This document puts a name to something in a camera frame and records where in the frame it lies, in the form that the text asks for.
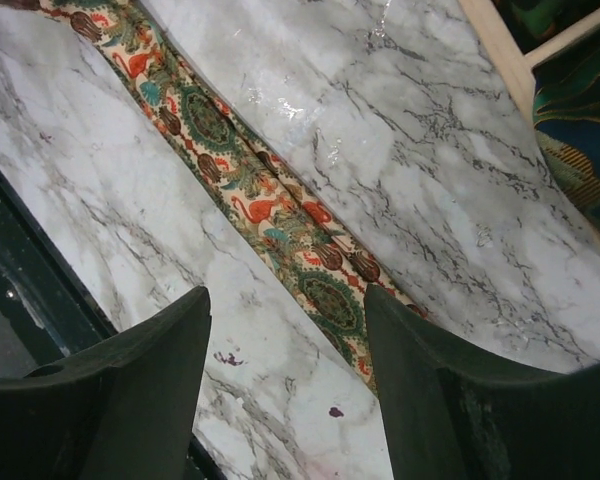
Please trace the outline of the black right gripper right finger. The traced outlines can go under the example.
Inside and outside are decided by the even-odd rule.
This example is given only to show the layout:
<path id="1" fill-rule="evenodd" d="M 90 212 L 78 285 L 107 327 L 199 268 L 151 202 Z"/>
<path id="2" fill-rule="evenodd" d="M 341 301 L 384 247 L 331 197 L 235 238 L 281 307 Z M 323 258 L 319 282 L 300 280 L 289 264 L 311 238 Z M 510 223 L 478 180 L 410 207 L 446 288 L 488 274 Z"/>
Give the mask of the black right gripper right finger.
<path id="1" fill-rule="evenodd" d="M 397 479 L 575 479 L 568 376 L 503 358 L 371 286 L 370 350 Z"/>

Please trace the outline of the paisley flamingo patterned tie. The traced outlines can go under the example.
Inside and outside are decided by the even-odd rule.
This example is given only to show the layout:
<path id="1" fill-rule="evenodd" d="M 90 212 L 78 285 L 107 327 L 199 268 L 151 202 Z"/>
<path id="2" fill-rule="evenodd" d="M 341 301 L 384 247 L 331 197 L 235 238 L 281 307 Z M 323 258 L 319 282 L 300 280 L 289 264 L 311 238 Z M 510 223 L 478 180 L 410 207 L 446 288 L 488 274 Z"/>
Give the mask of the paisley flamingo patterned tie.
<path id="1" fill-rule="evenodd" d="M 105 58 L 219 210 L 369 387 L 363 297 L 378 260 L 200 77 L 136 1 L 43 1 Z"/>

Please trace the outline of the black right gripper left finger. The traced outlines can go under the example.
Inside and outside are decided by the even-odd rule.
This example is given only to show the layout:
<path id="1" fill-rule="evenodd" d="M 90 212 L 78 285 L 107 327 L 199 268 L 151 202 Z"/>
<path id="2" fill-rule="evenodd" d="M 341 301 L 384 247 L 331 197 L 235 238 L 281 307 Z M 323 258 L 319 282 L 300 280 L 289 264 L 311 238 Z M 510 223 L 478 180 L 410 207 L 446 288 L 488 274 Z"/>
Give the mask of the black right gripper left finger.
<path id="1" fill-rule="evenodd" d="M 179 479 L 210 335 L 196 287 L 153 317 L 27 375 L 26 479 Z"/>

